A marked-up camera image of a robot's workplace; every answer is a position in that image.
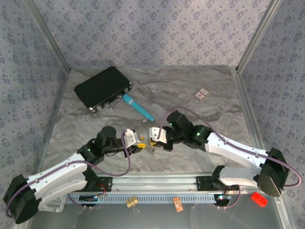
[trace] red object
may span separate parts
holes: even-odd
[[[265,207],[268,203],[268,200],[257,192],[254,192],[251,195],[251,199],[254,200],[261,207]]]

